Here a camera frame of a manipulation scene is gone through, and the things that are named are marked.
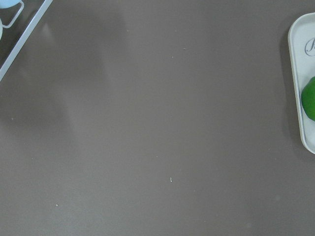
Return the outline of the white cup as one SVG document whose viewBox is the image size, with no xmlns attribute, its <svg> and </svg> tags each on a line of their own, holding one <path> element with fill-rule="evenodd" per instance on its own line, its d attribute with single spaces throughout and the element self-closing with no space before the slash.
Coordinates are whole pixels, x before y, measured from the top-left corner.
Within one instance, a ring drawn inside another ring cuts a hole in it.
<svg viewBox="0 0 315 236">
<path fill-rule="evenodd" d="M 2 38 L 2 34 L 3 34 L 3 26 L 2 26 L 2 21 L 0 19 L 0 40 Z"/>
</svg>

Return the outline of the blue cup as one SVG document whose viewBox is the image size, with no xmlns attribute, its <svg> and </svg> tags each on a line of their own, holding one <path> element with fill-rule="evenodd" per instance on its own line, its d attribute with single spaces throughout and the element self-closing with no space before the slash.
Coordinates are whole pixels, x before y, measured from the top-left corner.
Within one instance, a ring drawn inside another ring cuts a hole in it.
<svg viewBox="0 0 315 236">
<path fill-rule="evenodd" d="M 0 9 L 13 7 L 20 3 L 21 0 L 0 0 Z"/>
</svg>

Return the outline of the green lime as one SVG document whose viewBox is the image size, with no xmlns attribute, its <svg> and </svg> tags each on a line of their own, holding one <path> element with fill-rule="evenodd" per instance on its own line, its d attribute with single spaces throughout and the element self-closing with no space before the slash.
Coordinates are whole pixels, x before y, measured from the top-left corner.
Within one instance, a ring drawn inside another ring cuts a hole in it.
<svg viewBox="0 0 315 236">
<path fill-rule="evenodd" d="M 312 77 L 301 93 L 301 102 L 307 117 L 315 120 L 315 78 Z"/>
</svg>

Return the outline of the cream tray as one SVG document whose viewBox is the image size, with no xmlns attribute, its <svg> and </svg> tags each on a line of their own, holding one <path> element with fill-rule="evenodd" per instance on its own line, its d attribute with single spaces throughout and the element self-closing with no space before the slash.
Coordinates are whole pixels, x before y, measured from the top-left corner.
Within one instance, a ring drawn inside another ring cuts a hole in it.
<svg viewBox="0 0 315 236">
<path fill-rule="evenodd" d="M 315 14 L 300 16 L 288 32 L 288 48 L 293 76 L 300 137 L 303 146 L 315 152 L 315 122 L 302 107 L 303 88 L 315 76 Z"/>
</svg>

